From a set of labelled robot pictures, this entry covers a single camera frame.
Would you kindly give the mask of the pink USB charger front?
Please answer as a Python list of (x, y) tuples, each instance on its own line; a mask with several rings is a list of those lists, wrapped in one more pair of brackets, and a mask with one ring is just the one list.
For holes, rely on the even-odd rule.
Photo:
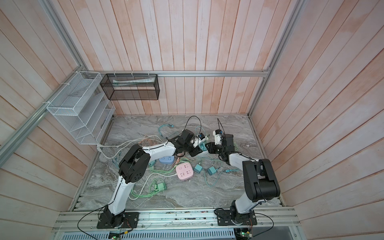
[(177, 156), (178, 158), (182, 158), (182, 157), (185, 156), (185, 152), (178, 153), (178, 154), (176, 154), (176, 156)]

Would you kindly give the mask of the blue power strip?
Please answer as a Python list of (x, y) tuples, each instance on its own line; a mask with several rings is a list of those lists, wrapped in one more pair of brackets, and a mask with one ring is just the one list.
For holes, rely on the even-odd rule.
[(175, 162), (175, 157), (174, 156), (162, 157), (162, 158), (159, 158), (159, 162), (164, 165), (172, 165)]

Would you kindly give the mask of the pink power strip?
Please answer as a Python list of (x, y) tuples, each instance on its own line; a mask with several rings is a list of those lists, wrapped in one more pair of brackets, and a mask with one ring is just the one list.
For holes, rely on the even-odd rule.
[(190, 163), (181, 163), (176, 166), (176, 173), (181, 181), (186, 181), (193, 177), (194, 171)]

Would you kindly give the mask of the teal USB charger with green cable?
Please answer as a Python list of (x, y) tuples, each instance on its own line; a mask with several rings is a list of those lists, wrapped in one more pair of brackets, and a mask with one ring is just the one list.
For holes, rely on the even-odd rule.
[(203, 170), (203, 167), (200, 164), (196, 164), (196, 166), (194, 167), (194, 172), (198, 174), (201, 173), (202, 170)]

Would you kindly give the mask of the light green USB charger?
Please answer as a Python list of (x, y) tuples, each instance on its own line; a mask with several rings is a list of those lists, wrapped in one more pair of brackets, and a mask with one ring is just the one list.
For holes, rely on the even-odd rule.
[(155, 187), (156, 192), (165, 191), (166, 189), (167, 189), (166, 183), (162, 182), (162, 183), (156, 184), (156, 187)]

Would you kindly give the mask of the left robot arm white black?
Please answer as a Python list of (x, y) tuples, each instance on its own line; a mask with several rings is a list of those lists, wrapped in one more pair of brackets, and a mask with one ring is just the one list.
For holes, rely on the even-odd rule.
[(164, 143), (142, 147), (133, 145), (119, 163), (119, 178), (112, 199), (108, 203), (108, 212), (117, 216), (125, 211), (126, 202), (134, 184), (145, 174), (150, 162), (163, 157), (188, 153), (194, 157), (203, 152), (199, 145), (205, 138), (194, 135), (189, 130), (183, 130)]

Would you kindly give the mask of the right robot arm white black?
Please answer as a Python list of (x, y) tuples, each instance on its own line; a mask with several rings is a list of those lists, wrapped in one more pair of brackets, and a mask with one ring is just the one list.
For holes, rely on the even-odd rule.
[(245, 193), (231, 206), (233, 218), (248, 215), (261, 202), (279, 197), (281, 190), (270, 160), (254, 159), (236, 151), (231, 134), (220, 132), (214, 134), (214, 139), (206, 144), (208, 152), (243, 172)]

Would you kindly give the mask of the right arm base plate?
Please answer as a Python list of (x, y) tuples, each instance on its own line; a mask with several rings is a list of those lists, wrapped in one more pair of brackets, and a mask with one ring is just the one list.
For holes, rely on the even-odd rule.
[(247, 214), (239, 214), (235, 210), (224, 210), (219, 208), (214, 210), (214, 214), (217, 216), (219, 226), (257, 225), (254, 211)]

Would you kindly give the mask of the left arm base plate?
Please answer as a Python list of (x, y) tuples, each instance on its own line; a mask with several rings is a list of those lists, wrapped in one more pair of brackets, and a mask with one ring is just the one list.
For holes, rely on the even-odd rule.
[(139, 212), (122, 212), (116, 216), (108, 213), (102, 213), (99, 217), (97, 229), (135, 229), (138, 226), (139, 215)]

